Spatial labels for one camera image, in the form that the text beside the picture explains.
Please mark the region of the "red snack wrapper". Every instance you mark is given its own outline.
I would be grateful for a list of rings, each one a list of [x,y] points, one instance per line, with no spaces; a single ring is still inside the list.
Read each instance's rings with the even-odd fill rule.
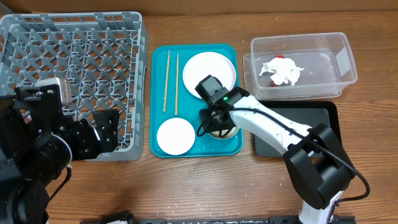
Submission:
[[[284,58],[284,56],[283,55],[275,55],[275,58]],[[278,85],[273,81],[271,86],[274,87],[274,86],[278,86]]]

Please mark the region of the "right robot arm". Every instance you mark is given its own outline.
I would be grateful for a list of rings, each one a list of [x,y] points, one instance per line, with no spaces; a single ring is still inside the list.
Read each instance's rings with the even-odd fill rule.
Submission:
[[[207,107],[200,110],[197,136],[227,139],[240,129],[272,146],[284,158],[292,185],[303,199],[301,223],[333,223],[338,199],[355,177],[340,138],[328,125],[314,128],[289,120],[248,91],[228,90],[208,75],[195,87]]]

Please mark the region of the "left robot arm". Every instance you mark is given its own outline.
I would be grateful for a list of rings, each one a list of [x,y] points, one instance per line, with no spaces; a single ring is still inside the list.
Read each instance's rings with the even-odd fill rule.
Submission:
[[[1,97],[1,223],[47,223],[46,191],[72,161],[118,146],[118,110],[93,112],[94,125],[63,113],[57,84],[16,88]]]

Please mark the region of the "white napkin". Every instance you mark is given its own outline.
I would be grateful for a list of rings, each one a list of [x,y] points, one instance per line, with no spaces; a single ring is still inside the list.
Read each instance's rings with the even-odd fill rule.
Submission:
[[[270,73],[271,80],[275,85],[290,84],[294,86],[300,78],[300,72],[304,68],[297,67],[295,62],[290,58],[273,58],[270,62],[262,64],[259,76]]]

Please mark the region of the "grey bowl with rice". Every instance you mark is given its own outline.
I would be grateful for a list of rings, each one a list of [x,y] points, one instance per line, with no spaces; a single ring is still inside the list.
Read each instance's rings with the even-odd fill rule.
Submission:
[[[210,126],[206,133],[215,139],[229,139],[239,131],[237,126]]]

